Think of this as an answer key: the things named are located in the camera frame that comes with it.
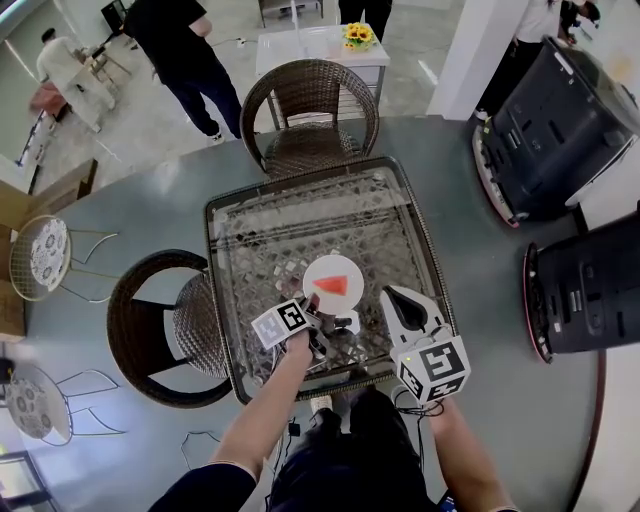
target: person in white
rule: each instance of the person in white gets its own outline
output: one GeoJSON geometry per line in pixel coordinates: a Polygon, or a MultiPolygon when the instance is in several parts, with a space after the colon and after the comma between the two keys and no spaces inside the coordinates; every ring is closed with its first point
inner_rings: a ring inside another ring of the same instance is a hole
{"type": "MultiPolygon", "coordinates": [[[[573,3],[582,5],[585,0],[573,3]]],[[[538,57],[544,37],[558,37],[561,8],[562,0],[529,0],[513,41],[476,107],[476,117],[484,120],[495,115],[538,57]]]]}
{"type": "Polygon", "coordinates": [[[56,31],[49,29],[42,35],[42,42],[45,46],[37,61],[40,81],[51,80],[76,115],[93,131],[99,132],[100,111],[88,101],[86,94],[97,96],[109,110],[115,108],[116,100],[89,69],[82,65],[81,53],[71,39],[57,37],[56,31]]]}

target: glass panel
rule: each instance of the glass panel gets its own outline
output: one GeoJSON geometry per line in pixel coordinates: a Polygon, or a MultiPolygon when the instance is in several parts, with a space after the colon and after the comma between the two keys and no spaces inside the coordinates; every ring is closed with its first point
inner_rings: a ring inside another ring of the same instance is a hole
{"type": "Polygon", "coordinates": [[[23,496],[40,491],[31,473],[31,469],[24,460],[13,460],[0,463],[0,495],[4,499],[23,496]]]}
{"type": "Polygon", "coordinates": [[[335,354],[309,372],[308,378],[323,381],[305,388],[344,380],[337,374],[351,365],[389,362],[383,286],[411,288],[446,311],[402,176],[379,160],[356,172],[350,167],[269,184],[209,208],[217,304],[236,379],[246,376],[246,388],[262,385],[274,367],[272,351],[263,348],[251,322],[284,300],[301,299],[304,273],[321,256],[346,256],[361,270],[364,294],[354,308],[361,331],[325,332],[335,354]]]}

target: glass table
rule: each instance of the glass table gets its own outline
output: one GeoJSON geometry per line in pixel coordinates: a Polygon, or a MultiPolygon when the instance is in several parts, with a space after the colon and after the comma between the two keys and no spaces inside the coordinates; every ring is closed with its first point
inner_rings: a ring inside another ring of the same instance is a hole
{"type": "Polygon", "coordinates": [[[361,330],[327,335],[332,355],[308,371],[299,400],[394,376],[379,301],[383,286],[435,299],[457,333],[431,238],[404,171],[391,158],[354,160],[225,194],[207,204],[205,222],[227,370],[243,403],[269,379],[276,357],[251,322],[281,302],[302,299],[306,268],[328,254],[346,256],[362,271],[364,293],[354,308],[361,330]],[[369,376],[347,381],[356,367],[369,376]]]}

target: white plate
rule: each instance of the white plate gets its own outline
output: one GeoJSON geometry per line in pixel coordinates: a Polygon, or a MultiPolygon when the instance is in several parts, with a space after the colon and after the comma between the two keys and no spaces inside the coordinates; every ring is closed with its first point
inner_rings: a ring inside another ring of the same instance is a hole
{"type": "Polygon", "coordinates": [[[314,261],[304,274],[302,289],[305,297],[315,293],[320,298],[318,310],[326,315],[339,315],[356,307],[364,292],[364,279],[358,266],[349,258],[331,254],[314,261]],[[318,279],[347,276],[347,294],[327,293],[313,284],[318,279]]]}

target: white shirt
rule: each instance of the white shirt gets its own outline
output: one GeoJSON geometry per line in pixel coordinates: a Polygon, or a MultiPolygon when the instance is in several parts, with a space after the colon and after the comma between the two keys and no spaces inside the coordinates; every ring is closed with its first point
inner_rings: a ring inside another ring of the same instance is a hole
{"type": "Polygon", "coordinates": [[[75,44],[68,37],[49,41],[40,52],[36,66],[40,81],[47,77],[59,89],[65,89],[75,76],[83,70],[82,64],[73,56],[75,44]]]}
{"type": "Polygon", "coordinates": [[[558,37],[561,7],[562,0],[554,0],[551,7],[547,0],[529,0],[516,38],[525,43],[540,43],[544,36],[558,37]]]}

